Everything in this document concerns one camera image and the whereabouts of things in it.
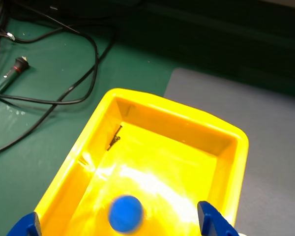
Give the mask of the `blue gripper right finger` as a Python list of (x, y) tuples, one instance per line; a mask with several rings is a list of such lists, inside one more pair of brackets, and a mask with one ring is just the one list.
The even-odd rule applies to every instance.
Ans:
[(203, 236), (239, 236), (234, 227), (209, 202), (197, 204), (201, 235)]

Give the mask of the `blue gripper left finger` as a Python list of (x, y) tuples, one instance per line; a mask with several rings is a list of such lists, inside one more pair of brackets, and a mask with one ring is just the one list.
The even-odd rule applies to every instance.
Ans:
[(42, 236), (38, 214), (33, 211), (23, 216), (10, 229), (7, 236)]

